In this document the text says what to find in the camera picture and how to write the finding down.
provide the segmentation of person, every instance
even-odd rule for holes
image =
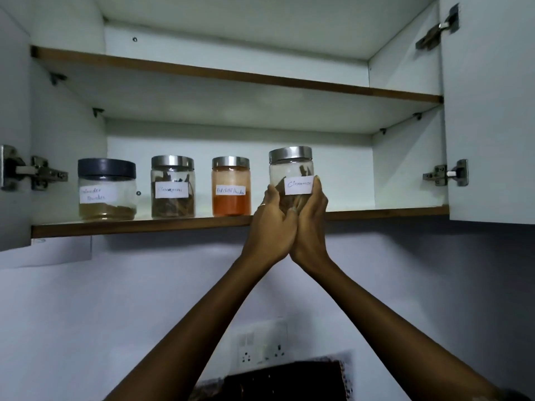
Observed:
[[[327,291],[412,401],[517,399],[351,280],[331,260],[324,234],[327,198],[316,176],[298,215],[279,209],[268,186],[241,256],[107,396],[106,401],[187,400],[232,318],[258,281],[290,254]]]

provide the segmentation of jar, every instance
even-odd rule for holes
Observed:
[[[195,168],[192,158],[161,155],[151,160],[152,217],[195,216]]]
[[[280,196],[280,209],[286,214],[291,207],[298,213],[312,193],[314,164],[312,149],[308,146],[292,146],[269,152],[270,183]]]
[[[78,160],[82,220],[133,220],[137,212],[135,179],[135,163],[117,159]]]
[[[249,159],[239,156],[212,159],[212,211],[214,216],[251,215]]]

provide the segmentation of metal lid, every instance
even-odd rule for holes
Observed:
[[[286,159],[312,160],[312,148],[309,148],[308,146],[291,146],[289,148],[275,149],[269,152],[270,164]]]
[[[194,169],[194,161],[192,158],[186,156],[175,156],[173,154],[163,154],[160,156],[154,156],[151,159],[152,167],[157,166],[177,166],[187,167],[188,169]]]
[[[220,156],[212,159],[212,169],[219,166],[240,166],[249,169],[249,159],[240,156]]]
[[[118,176],[135,179],[135,163],[119,159],[80,159],[78,160],[78,176]]]

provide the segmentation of black lid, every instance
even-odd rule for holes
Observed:
[[[119,159],[80,159],[78,176],[119,176],[135,179],[135,163]]]

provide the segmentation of cabinet shelf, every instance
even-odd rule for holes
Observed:
[[[362,211],[327,212],[327,221],[354,219],[391,218],[400,216],[448,215],[447,205],[440,207],[409,209],[366,209]],[[220,227],[242,227],[250,225],[252,216],[204,217],[173,220],[134,220],[122,222],[88,222],[34,225],[32,238],[53,238],[64,236],[110,235],[140,232],[158,232],[180,229],[204,229]]]
[[[374,134],[442,96],[33,46],[32,57],[112,119]]]

